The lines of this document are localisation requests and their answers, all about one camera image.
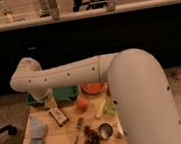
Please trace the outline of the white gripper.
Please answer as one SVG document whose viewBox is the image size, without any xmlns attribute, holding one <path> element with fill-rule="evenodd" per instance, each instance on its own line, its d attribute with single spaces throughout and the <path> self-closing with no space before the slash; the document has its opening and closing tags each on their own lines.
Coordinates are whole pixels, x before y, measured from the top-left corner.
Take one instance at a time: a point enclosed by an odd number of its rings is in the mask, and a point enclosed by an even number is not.
<svg viewBox="0 0 181 144">
<path fill-rule="evenodd" d="M 36 92 L 34 94 L 34 98 L 39 103 L 44 103 L 44 108 L 48 110 L 56 107 L 56 100 L 54 99 L 51 88 L 48 88 L 48 90 L 43 90 L 41 92 Z"/>
</svg>

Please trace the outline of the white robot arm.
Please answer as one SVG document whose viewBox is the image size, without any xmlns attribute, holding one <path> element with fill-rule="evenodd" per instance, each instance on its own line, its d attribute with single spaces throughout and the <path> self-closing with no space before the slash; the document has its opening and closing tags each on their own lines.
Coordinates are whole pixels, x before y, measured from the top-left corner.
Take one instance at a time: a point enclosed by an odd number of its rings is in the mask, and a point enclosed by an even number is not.
<svg viewBox="0 0 181 144">
<path fill-rule="evenodd" d="M 44 101 L 56 87 L 108 84 L 127 144 L 181 144 L 181 119 L 165 72 L 141 49 L 96 55 L 44 70 L 33 58 L 19 61 L 10 87 Z"/>
</svg>

